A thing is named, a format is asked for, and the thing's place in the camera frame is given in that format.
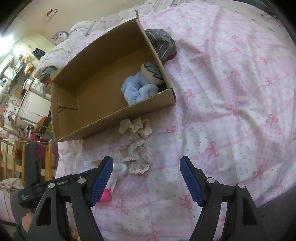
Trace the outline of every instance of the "beige lace fabric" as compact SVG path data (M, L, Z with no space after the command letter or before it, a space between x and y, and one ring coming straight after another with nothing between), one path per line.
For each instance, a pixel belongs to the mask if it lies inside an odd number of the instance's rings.
M118 131L121 134L127 131L131 132L129 140L119 148L123 161L128 162L128 172L144 174L153 163L151 148L144 146L145 139L152 133L149 120L137 118L131 121L125 119L120 122Z
M16 191L23 189L22 181L19 178L8 178L0 182L0 189L4 195L10 198L10 195Z

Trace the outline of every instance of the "white plush toy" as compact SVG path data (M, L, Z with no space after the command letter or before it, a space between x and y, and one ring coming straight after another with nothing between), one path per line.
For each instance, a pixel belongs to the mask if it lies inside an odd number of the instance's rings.
M113 163L113 171L110 175L110 178L107 182L105 190L102 194L102 197L99 202L110 202L112 197L110 195L110 191L113 192L114 187L116 185L116 181L124 177L125 174L128 172L128 167L125 163Z

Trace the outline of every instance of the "wall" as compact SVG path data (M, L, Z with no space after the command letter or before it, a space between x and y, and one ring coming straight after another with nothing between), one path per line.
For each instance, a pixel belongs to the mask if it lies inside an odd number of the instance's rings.
M121 10L142 3L144 0L32 0L19 14L19 18L47 39L58 31L69 31L80 21L98 20ZM50 9L58 12L49 22L45 22Z
M38 48L46 53L53 47L54 45L41 34L30 31L13 45L10 53L15 57L15 60L17 60L20 53L28 54L30 56L30 62L37 68L39 60L34 56L33 51Z
M28 34L31 31L31 28L20 18L16 18L13 23L9 26L6 33L3 35L3 38L12 35L12 45L19 41L22 37ZM7 50L6 54L0 56L0 63L6 58L9 54L10 50Z

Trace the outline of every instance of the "white cabinet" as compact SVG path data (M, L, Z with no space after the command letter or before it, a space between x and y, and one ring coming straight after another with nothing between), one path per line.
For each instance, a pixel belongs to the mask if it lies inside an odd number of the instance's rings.
M17 115L26 118L28 120L39 122L44 116L48 116L50 110L51 102L43 99L39 95L28 91L24 96L21 106L17 112ZM15 125L26 128L31 123L21 120L20 118L15 118Z
M24 83L23 89L27 90L30 87L31 83L32 83L32 80L27 79ZM49 94L43 94L45 93L45 88L46 88L46 85L42 84L39 79L35 78L29 91L41 96L44 99L51 101L51 96Z
M43 117L48 116L50 105L50 101L43 99L41 96L36 95L31 91L28 91L24 97L21 107Z

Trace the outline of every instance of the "human hand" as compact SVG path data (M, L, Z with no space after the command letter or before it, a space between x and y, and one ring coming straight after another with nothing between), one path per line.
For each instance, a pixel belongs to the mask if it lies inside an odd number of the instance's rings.
M22 227L26 232L29 232L29 228L34 217L34 213L27 213L26 216L22 218Z

